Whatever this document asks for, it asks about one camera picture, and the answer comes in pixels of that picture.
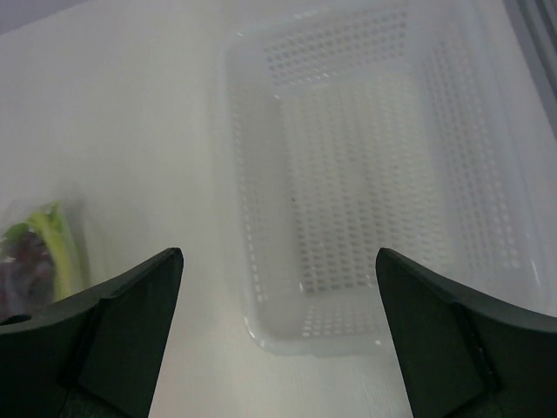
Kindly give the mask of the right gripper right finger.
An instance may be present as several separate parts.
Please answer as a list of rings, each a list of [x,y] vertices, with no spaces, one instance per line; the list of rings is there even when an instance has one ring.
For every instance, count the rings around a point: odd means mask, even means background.
[[[391,249],[379,293],[416,417],[554,417],[556,319],[450,280]]]

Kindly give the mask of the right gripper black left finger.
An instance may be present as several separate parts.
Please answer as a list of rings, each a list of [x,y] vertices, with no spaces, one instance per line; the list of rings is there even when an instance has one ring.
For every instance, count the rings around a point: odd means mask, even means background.
[[[3,417],[146,417],[183,274],[168,248],[117,277],[1,322]]]

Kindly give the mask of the red grape bunch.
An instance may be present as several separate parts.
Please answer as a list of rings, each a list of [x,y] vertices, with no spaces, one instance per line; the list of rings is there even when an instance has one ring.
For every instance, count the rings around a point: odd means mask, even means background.
[[[43,239],[25,232],[1,258],[1,320],[31,314],[55,300],[56,268]]]

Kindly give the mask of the clear zip top bag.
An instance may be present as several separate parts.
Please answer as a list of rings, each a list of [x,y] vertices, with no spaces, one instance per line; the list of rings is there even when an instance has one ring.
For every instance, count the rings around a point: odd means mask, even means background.
[[[71,199],[17,199],[1,213],[2,322],[91,286],[84,221]]]

